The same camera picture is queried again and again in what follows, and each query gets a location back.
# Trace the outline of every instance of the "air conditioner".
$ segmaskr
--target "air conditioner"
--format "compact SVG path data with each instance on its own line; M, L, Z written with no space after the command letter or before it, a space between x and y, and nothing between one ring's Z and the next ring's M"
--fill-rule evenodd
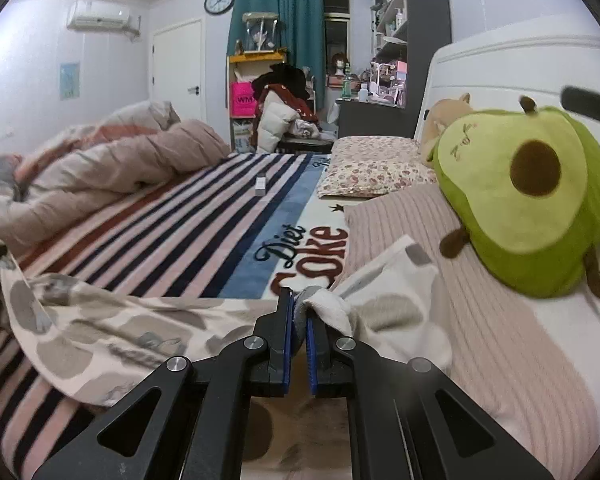
M123 30L128 27L130 9L120 4L78 0L71 9L66 26L72 29Z

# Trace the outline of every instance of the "triangular cutout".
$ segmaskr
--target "triangular cutout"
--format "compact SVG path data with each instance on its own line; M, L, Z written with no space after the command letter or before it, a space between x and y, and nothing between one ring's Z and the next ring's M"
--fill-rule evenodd
M135 455L160 395L158 388L145 393L138 402L100 432L98 443L127 458Z
M459 456L467 458L495 444L491 434L445 390L436 391L436 400Z

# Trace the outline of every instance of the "teal curtain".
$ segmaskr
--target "teal curtain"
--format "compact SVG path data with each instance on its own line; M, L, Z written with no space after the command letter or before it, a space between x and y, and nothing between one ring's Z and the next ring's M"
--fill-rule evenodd
M242 37L245 12L277 12L283 23L281 46L288 48L287 60L302 68L311 67L315 76L316 105L324 105L324 0L235 0L229 29L227 55L235 51L235 41Z

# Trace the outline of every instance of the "pink box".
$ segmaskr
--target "pink box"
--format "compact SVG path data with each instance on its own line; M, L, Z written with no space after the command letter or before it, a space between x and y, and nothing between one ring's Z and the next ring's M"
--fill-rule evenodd
M251 83L231 83L231 116L249 116L256 113L258 102L253 98Z

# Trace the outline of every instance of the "blue poster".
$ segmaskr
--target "blue poster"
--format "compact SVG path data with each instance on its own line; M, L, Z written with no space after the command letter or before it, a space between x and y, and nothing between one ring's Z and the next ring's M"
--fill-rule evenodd
M60 100L80 97L80 63L60 65Z

